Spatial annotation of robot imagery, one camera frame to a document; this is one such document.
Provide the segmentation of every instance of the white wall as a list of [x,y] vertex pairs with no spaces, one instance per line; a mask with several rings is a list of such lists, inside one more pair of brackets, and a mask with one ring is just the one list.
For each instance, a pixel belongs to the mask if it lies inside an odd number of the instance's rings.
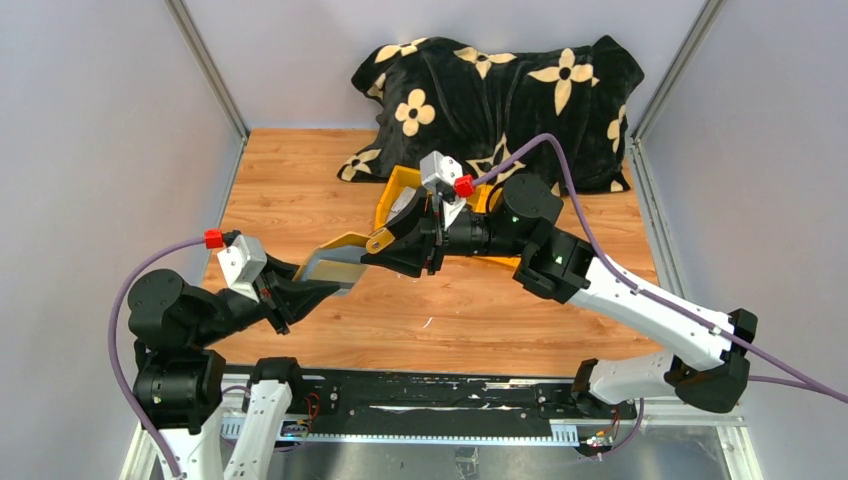
[[114,479],[135,420],[112,299],[216,222],[239,144],[161,1],[3,2],[0,65],[0,478]]
[[703,0],[188,0],[251,127],[376,127],[375,102],[350,84],[386,43],[444,36],[487,51],[547,51],[610,34],[645,71],[635,125]]
[[[644,141],[694,299],[750,308],[757,344],[842,392],[845,18],[845,2],[729,1]],[[743,409],[765,478],[844,477],[848,406],[751,385]]]

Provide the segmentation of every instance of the metal frame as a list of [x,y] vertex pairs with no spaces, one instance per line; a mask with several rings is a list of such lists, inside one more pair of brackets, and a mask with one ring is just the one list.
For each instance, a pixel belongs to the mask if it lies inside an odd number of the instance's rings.
[[692,28],[689,29],[689,33],[680,46],[680,50],[677,51],[677,55],[672,60],[671,66],[668,67],[665,77],[663,77],[662,82],[660,82],[659,87],[657,87],[653,97],[651,97],[651,101],[648,102],[645,113],[633,131],[633,138],[636,140],[637,145],[640,139],[644,138],[651,127],[653,127],[654,122],[662,111],[662,107],[668,99],[669,93],[671,93],[671,90],[677,83],[677,79],[686,68],[692,55],[695,54],[695,51],[701,45],[718,13],[721,11],[721,7],[725,3],[726,0],[707,0],[704,3],[704,7],[698,14],[698,18],[692,24]]
[[242,143],[246,144],[247,137],[250,135],[247,123],[245,123],[244,118],[239,113],[235,100],[233,100],[232,95],[227,90],[227,86],[224,84],[220,72],[218,72],[218,67],[212,61],[212,56],[203,43],[203,38],[201,38],[200,32],[197,31],[197,27],[194,25],[194,21],[189,14],[185,2],[183,0],[165,0],[165,4],[168,6],[168,10],[171,11],[171,15],[173,15],[174,21],[177,23],[180,31],[183,33],[186,43],[188,43],[191,52],[194,54],[194,58],[197,60],[197,64],[203,71],[203,75],[209,81],[209,86],[215,93],[215,97],[218,98],[218,102],[230,120],[233,130],[241,138]]

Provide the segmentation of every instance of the black blanket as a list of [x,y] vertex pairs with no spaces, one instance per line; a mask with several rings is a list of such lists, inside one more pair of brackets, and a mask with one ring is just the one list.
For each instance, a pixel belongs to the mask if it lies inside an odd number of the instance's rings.
[[[342,166],[350,182],[385,182],[395,165],[417,168],[433,150],[475,178],[539,133],[562,143],[579,193],[628,190],[621,175],[625,102],[644,78],[611,37],[546,53],[482,53],[447,38],[376,49],[353,75],[383,106],[371,145]],[[567,194],[553,149],[544,145],[493,179],[534,172]]]

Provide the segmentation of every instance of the wooden floor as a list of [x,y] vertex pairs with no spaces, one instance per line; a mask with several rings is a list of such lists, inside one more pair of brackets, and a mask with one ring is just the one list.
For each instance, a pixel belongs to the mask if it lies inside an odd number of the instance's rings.
[[[222,228],[258,236],[269,254],[291,263],[342,233],[370,233],[384,185],[335,174],[374,135],[254,130]],[[581,199],[607,253],[655,282],[635,193]],[[558,225],[583,236],[568,202]],[[327,299],[291,334],[262,322],[214,348],[230,363],[294,356],[306,366],[566,376],[587,358],[659,349],[600,315],[540,300],[511,276],[505,266],[466,258],[447,258],[438,274],[420,279],[372,267],[348,296]],[[204,286],[225,286],[214,256]]]

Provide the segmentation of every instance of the purple cable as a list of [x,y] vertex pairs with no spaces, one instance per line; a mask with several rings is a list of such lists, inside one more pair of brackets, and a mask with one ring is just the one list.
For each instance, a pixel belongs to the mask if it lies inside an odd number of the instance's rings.
[[147,260],[141,262],[139,266],[135,267],[135,269],[130,272],[126,280],[124,280],[124,283],[121,285],[121,288],[118,290],[118,296],[115,298],[115,303],[112,304],[112,312],[109,316],[108,345],[109,362],[112,364],[112,373],[115,374],[115,380],[117,380],[118,386],[121,388],[121,393],[124,394],[124,398],[127,400],[127,403],[130,404],[130,408],[132,408],[133,412],[135,412],[135,415],[138,417],[139,422],[141,422],[145,430],[147,430],[147,433],[150,434],[150,438],[156,442],[156,445],[165,457],[165,461],[168,462],[168,468],[171,469],[171,475],[175,478],[179,478],[181,472],[180,465],[177,463],[177,459],[174,458],[174,452],[171,451],[171,447],[168,446],[168,442],[165,441],[165,437],[163,437],[159,430],[156,429],[153,422],[150,421],[150,417],[144,413],[144,409],[142,409],[141,405],[139,405],[138,400],[136,400],[132,393],[129,383],[127,383],[126,377],[124,377],[124,370],[121,368],[121,362],[118,360],[118,315],[121,312],[121,303],[127,296],[127,292],[135,279],[141,275],[141,272],[166,255],[170,255],[171,253],[174,253],[177,250],[182,250],[183,248],[202,244],[203,238],[186,240],[160,250],[159,252],[151,255]]
[[[533,148],[535,148],[536,146],[538,146],[542,142],[550,143],[551,146],[554,147],[554,151],[556,151],[557,157],[559,158],[560,166],[562,167],[563,177],[565,178],[565,183],[566,183],[566,186],[568,187],[568,192],[569,192],[568,196],[571,199],[571,203],[574,205],[574,211],[577,214],[578,220],[580,220],[580,225],[583,227],[583,231],[586,232],[586,237],[589,239],[589,243],[592,244],[592,249],[595,250],[595,254],[597,254],[598,259],[601,261],[601,263],[603,263],[604,267],[606,267],[606,269],[609,270],[609,272],[615,278],[617,278],[619,281],[621,281],[621,283],[630,287],[631,290],[633,290],[637,293],[640,293],[640,294],[644,295],[645,297],[650,298],[654,302],[659,303],[660,305],[663,305],[666,308],[670,308],[671,310],[674,310],[675,312],[695,321],[696,323],[698,323],[702,327],[706,328],[707,330],[714,329],[716,325],[714,323],[710,322],[709,320],[707,320],[706,318],[703,318],[703,317],[701,317],[700,315],[698,315],[694,312],[690,312],[689,310],[683,308],[682,306],[677,305],[676,303],[674,303],[670,300],[667,300],[667,299],[651,292],[650,290],[640,290],[639,288],[637,288],[636,282],[627,278],[626,275],[624,275],[621,271],[619,271],[617,268],[615,268],[612,265],[612,263],[610,263],[609,258],[607,258],[607,255],[604,253],[603,249],[601,248],[600,244],[598,243],[598,240],[595,238],[595,235],[592,233],[591,228],[589,228],[589,222],[586,220],[586,215],[583,213],[583,207],[580,205],[580,200],[577,198],[576,189],[574,188],[574,181],[571,178],[571,171],[568,168],[568,160],[565,158],[565,152],[562,151],[562,145],[560,145],[560,143],[556,139],[556,137],[554,137],[550,133],[542,133],[540,135],[537,135],[536,137],[533,137],[533,139],[531,139],[529,142],[527,142],[524,146],[522,146],[521,148],[516,150],[515,153],[513,153],[512,156],[510,156],[507,160],[505,160],[500,165],[498,165],[497,167],[490,170],[488,173],[486,173],[482,177],[472,181],[471,184],[474,187],[477,187],[477,186],[479,186],[483,183],[488,182],[493,177],[495,177],[497,174],[499,174],[499,173],[503,172],[504,170],[506,170],[507,168],[509,168],[518,159],[520,159],[521,157],[526,155],[527,152],[529,152],[530,150],[532,150]],[[837,399],[837,400],[839,400],[843,403],[848,403],[848,395],[846,395],[844,393],[840,393],[840,392],[828,387],[827,385],[824,385],[823,383],[819,382],[818,380],[815,380],[815,379],[801,373],[800,371],[796,370],[795,368],[789,366],[786,362],[779,360],[778,358],[776,358],[773,355],[771,355],[770,353],[764,351],[760,347],[758,347],[756,345],[752,345],[750,342],[747,342],[744,339],[739,338],[736,335],[734,335],[730,332],[721,330],[721,329],[719,330],[719,335],[721,335],[723,338],[730,340],[731,342],[735,343],[736,345],[739,345],[740,347],[747,349],[748,351],[752,352],[754,355],[757,355],[758,357],[762,358],[763,360],[767,361],[768,363],[771,363],[772,365],[783,370],[784,372],[788,373],[789,375],[792,375],[793,377],[801,380],[806,385],[811,387],[808,390],[831,396],[831,397],[833,397],[833,398],[835,398],[835,399]]]
[[792,388],[800,388],[801,390],[809,390],[811,392],[821,393],[823,395],[827,395],[825,392],[821,390],[817,390],[815,387],[811,387],[804,382],[796,382],[795,380],[787,380],[785,378],[778,377],[766,377],[763,375],[749,375],[749,382],[760,382],[760,383],[773,383],[775,385],[783,385],[785,387]]

